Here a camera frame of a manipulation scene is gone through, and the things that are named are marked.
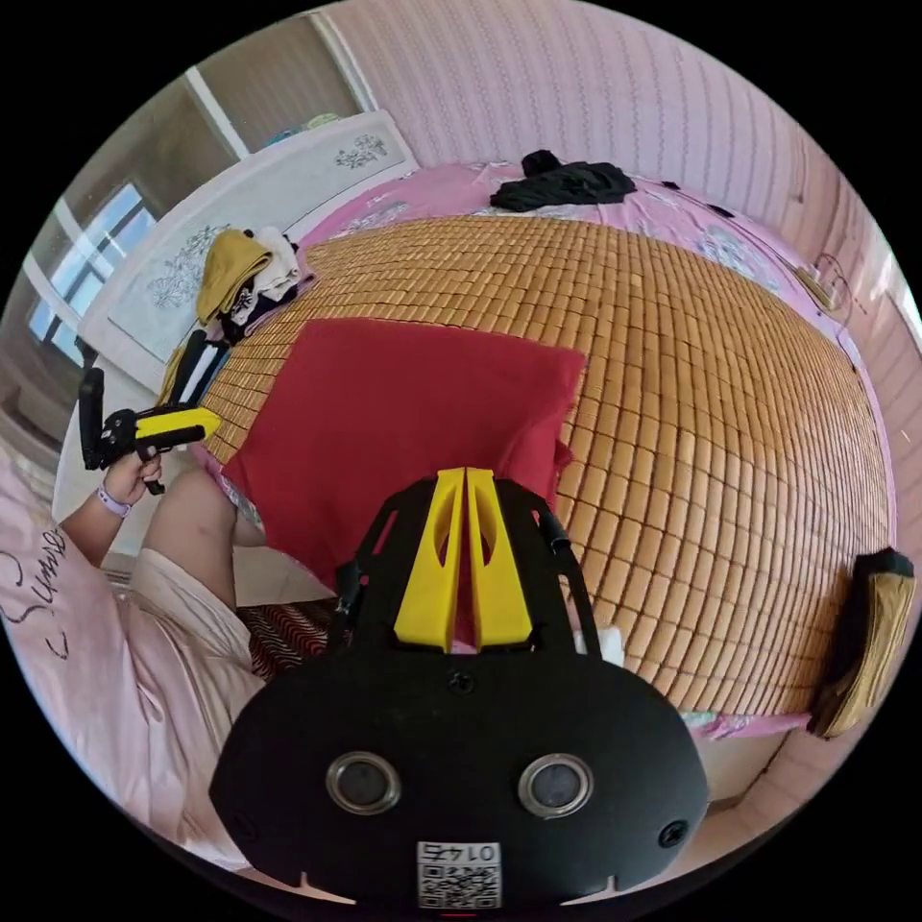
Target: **leg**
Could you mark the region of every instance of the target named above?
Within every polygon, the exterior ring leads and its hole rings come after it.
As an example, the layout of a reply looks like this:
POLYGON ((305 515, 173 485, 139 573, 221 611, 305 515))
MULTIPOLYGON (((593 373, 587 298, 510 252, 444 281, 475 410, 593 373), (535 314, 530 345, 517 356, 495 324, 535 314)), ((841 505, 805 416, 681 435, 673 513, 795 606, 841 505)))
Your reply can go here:
POLYGON ((180 474, 160 500, 143 546, 172 561, 233 610, 233 546, 263 543, 257 528, 238 519, 210 475, 194 470, 180 474))

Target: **knee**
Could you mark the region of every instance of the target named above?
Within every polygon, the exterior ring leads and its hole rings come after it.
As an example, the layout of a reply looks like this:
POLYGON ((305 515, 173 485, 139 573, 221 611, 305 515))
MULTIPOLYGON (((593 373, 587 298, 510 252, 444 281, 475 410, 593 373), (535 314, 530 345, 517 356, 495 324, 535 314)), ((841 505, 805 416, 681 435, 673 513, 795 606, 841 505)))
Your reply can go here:
POLYGON ((236 510, 211 475, 197 468, 183 471, 167 488, 160 506, 180 510, 186 518, 233 523, 236 510))

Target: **screw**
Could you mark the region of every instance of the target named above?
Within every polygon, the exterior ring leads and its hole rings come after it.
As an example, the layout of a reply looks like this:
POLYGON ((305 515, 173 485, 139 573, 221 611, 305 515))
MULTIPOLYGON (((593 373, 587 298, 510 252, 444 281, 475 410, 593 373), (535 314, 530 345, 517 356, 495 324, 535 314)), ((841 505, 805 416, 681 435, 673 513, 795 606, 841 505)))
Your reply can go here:
POLYGON ((453 669, 449 673, 449 691, 455 694, 470 694, 474 685, 473 676, 469 672, 453 669))
POLYGON ((677 819, 660 833, 660 848, 674 848, 689 832, 689 824, 684 819, 677 819))

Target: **printed number label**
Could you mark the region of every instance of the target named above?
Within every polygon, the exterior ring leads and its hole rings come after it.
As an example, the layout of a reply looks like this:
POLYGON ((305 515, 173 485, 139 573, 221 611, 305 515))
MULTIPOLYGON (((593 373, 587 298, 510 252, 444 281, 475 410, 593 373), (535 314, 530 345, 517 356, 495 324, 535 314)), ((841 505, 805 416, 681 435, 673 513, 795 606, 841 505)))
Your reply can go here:
POLYGON ((485 910, 502 905, 498 842, 418 842, 422 909, 485 910))

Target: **black device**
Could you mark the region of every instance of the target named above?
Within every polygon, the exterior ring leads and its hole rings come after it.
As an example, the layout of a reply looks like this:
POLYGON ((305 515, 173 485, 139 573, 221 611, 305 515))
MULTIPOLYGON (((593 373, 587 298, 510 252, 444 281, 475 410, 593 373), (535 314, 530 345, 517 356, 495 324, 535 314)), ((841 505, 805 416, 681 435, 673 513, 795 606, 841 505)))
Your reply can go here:
MULTIPOLYGON (((117 410, 103 422, 105 386, 105 375, 100 368, 88 369, 80 385, 80 447, 88 471, 104 471, 133 451, 142 461, 149 461, 152 450, 164 453, 179 445, 199 442, 221 424, 210 410, 183 403, 140 412, 117 410)), ((147 489, 157 496, 164 488, 158 481, 151 481, 147 489)))
POLYGON ((468 471, 479 652, 446 652, 457 483, 446 499, 440 474, 384 504, 339 570, 327 652, 246 706, 212 803, 255 868, 291 886, 303 873, 359 907, 483 915, 641 884, 706 811, 692 737, 650 684, 602 660, 566 531, 511 480, 473 489, 468 471), (491 567, 513 572, 491 582, 491 567))

